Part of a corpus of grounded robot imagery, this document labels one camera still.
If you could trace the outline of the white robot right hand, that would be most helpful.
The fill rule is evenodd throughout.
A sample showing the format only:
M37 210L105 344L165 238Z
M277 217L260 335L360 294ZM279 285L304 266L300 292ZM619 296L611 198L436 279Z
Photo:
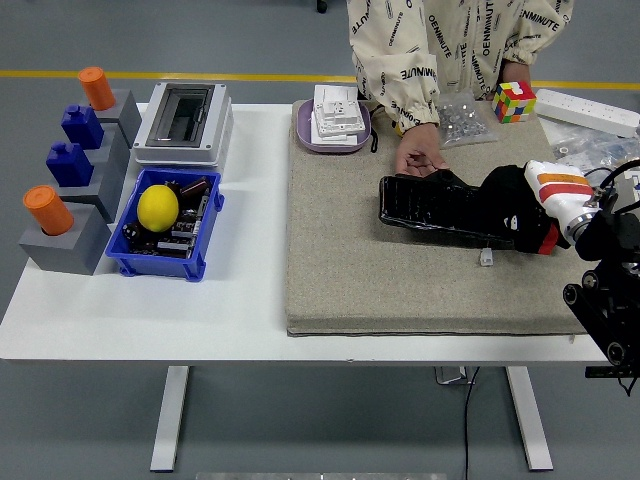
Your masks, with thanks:
M575 166L530 160L517 168L524 181L518 194L518 226L524 220L543 217L558 222L559 233L571 244L577 242L601 210L595 191Z

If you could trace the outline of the person's right hand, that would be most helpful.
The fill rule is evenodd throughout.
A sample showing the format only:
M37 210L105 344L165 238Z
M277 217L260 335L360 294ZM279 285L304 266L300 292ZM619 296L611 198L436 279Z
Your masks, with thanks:
M425 178L444 169L449 165L441 155L435 124L421 124L404 133L395 155L396 174Z

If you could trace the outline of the person's left hand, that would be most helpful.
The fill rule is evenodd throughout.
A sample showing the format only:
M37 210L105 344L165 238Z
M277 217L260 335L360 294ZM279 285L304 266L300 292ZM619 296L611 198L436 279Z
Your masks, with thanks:
M503 60L501 64L499 82L525 82L527 84L531 84L530 67L526 64Z

